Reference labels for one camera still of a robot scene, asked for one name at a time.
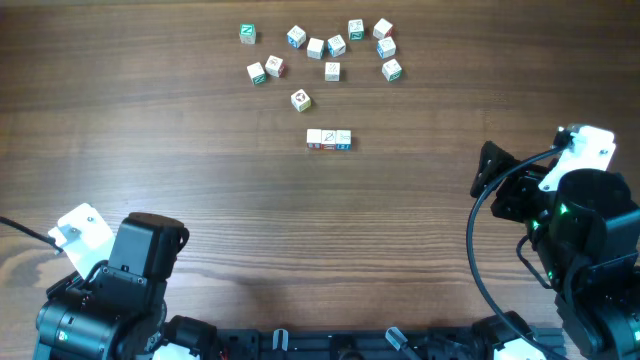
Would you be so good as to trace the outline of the wooden block blue H side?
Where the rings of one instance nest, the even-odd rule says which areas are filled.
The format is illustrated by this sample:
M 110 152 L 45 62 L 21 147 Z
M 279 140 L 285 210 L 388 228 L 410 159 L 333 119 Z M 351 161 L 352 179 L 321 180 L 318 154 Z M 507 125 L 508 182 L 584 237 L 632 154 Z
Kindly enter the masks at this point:
M 352 135 L 350 130 L 336 131 L 336 149 L 350 150 L 352 147 Z

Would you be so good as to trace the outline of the wooden block red U side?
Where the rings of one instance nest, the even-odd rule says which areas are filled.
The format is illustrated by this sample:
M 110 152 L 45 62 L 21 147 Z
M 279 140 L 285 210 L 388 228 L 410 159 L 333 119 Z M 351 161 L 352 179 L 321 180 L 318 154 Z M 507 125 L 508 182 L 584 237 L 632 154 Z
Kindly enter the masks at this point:
M 308 129 L 306 133 L 306 144 L 309 149 L 320 149 L 322 147 L 322 130 Z

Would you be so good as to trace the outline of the wooden block red pattern top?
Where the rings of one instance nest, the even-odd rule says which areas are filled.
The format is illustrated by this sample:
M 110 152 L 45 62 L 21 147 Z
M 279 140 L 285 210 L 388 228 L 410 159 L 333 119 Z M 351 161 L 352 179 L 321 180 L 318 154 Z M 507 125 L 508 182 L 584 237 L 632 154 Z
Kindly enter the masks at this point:
M 321 130 L 321 148 L 323 150 L 335 150 L 336 149 L 336 130 Z

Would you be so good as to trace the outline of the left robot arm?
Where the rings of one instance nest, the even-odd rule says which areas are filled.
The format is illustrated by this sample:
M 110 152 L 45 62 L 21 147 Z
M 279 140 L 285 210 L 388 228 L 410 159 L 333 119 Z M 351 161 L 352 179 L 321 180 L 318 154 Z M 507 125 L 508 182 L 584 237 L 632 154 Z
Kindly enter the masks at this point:
M 188 359 L 215 358 L 220 345 L 214 326 L 166 317 L 167 280 L 188 239 L 176 219 L 129 214 L 108 259 L 48 289 L 36 318 L 34 358 L 159 359 L 178 348 Z

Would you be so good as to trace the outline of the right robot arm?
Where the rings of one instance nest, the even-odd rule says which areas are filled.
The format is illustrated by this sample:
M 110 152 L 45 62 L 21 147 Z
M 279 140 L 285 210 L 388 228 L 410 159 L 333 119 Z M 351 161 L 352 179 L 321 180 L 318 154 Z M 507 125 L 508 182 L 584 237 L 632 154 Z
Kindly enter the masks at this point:
M 588 359 L 639 356 L 639 207 L 624 178 L 572 170 L 556 189 L 539 189 L 559 166 L 524 165 L 486 142 L 470 194 L 491 212 L 526 227 L 544 268 L 534 276 L 555 292 L 562 327 Z

